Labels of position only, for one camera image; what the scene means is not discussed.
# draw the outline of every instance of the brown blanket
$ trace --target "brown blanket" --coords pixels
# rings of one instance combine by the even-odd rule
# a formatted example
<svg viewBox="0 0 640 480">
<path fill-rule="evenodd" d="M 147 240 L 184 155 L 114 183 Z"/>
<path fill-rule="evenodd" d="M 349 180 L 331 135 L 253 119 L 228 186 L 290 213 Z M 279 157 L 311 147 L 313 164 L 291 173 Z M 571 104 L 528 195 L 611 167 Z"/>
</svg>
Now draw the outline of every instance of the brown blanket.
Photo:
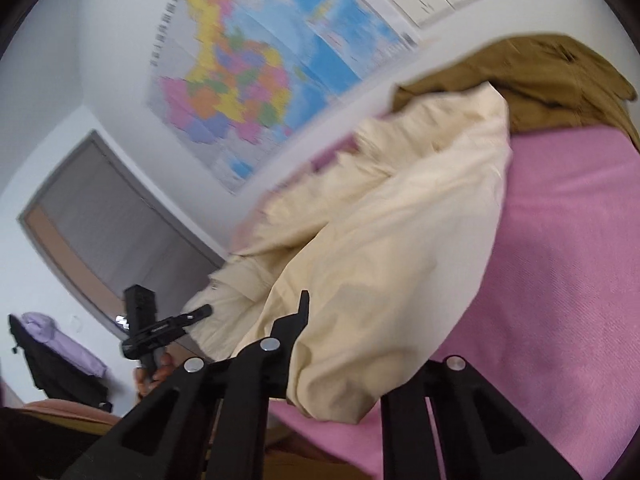
<svg viewBox="0 0 640 480">
<path fill-rule="evenodd" d="M 507 38 L 457 64 L 398 87 L 394 111 L 414 97 L 461 92 L 490 82 L 507 100 L 511 133 L 543 128 L 608 124 L 629 136 L 640 151 L 640 137 L 624 101 L 638 97 L 609 61 L 569 36 Z"/>
</svg>

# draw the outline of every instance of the purple shirt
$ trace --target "purple shirt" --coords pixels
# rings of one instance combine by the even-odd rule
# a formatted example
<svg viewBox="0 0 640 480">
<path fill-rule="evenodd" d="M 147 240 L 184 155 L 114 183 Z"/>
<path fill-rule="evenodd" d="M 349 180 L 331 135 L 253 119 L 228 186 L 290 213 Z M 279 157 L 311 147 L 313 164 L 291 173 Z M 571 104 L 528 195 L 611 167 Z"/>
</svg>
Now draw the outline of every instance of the purple shirt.
<svg viewBox="0 0 640 480">
<path fill-rule="evenodd" d="M 22 325 L 36 341 L 45 344 L 78 370 L 103 378 L 107 366 L 81 344 L 60 332 L 56 322 L 49 316 L 38 312 L 27 312 L 22 315 Z"/>
</svg>

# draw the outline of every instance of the world map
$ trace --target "world map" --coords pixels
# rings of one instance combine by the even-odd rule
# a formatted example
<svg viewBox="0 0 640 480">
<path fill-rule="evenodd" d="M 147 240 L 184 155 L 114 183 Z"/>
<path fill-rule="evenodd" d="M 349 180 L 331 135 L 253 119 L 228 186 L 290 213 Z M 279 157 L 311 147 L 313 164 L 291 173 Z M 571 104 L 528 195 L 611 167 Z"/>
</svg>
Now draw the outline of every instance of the world map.
<svg viewBox="0 0 640 480">
<path fill-rule="evenodd" d="M 231 192 L 409 49 L 364 0 L 174 0 L 168 8 L 148 105 Z"/>
</svg>

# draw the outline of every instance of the pink blanket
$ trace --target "pink blanket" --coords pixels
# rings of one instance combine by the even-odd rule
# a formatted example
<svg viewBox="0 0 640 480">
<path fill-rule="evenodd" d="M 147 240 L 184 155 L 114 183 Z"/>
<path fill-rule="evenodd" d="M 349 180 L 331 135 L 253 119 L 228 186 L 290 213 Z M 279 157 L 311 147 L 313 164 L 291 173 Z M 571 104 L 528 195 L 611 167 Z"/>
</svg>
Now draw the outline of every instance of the pink blanket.
<svg viewBox="0 0 640 480">
<path fill-rule="evenodd" d="M 583 476 L 601 480 L 640 425 L 640 157 L 609 127 L 513 138 L 481 290 L 434 359 L 459 354 Z M 375 407 L 357 426 L 271 412 L 382 478 Z"/>
</svg>

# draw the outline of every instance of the fabric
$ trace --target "fabric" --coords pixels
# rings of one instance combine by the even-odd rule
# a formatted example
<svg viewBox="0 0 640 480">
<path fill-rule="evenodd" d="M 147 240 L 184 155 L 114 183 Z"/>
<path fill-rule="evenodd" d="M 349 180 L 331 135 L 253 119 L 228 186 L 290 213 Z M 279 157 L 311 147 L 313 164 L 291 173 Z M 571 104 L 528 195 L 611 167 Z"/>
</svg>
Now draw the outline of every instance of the fabric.
<svg viewBox="0 0 640 480">
<path fill-rule="evenodd" d="M 71 400 L 94 408 L 109 409 L 108 389 L 96 377 L 87 375 L 36 341 L 15 316 L 9 316 L 11 334 L 24 350 L 33 383 L 50 399 Z"/>
<path fill-rule="evenodd" d="M 458 354 L 584 480 L 640 426 L 640 160 L 606 126 L 514 137 L 502 221 L 480 291 L 435 359 Z M 271 413 L 382 478 L 378 406 L 358 426 Z"/>
<path fill-rule="evenodd" d="M 568 36 L 521 36 L 490 44 L 450 68 L 400 86 L 394 111 L 416 96 L 460 92 L 485 81 L 507 100 L 512 134 L 608 124 L 626 132 L 640 150 L 624 104 L 638 97 L 636 90 L 606 59 Z"/>
<path fill-rule="evenodd" d="M 284 182 L 278 185 L 275 190 L 265 192 L 256 202 L 252 211 L 234 229 L 230 253 L 239 253 L 241 250 L 251 246 L 258 240 L 254 239 L 255 227 L 263 222 L 266 217 L 266 207 L 278 194 L 281 194 L 288 187 L 298 183 L 304 176 L 318 173 L 335 162 L 338 153 L 357 153 L 358 145 L 353 134 L 345 136 L 324 152 L 317 154 L 313 159 L 304 162 L 297 170 Z"/>
<path fill-rule="evenodd" d="M 487 84 L 364 121 L 359 153 L 269 202 L 258 241 L 187 305 L 214 305 L 191 336 L 229 357 L 309 290 L 287 397 L 320 420 L 360 420 L 415 374 L 478 291 L 510 160 L 507 114 Z"/>
<path fill-rule="evenodd" d="M 49 316 L 37 312 L 22 314 L 25 330 L 39 343 L 43 343 L 81 372 L 103 378 L 107 366 L 95 355 L 63 334 Z"/>
</svg>

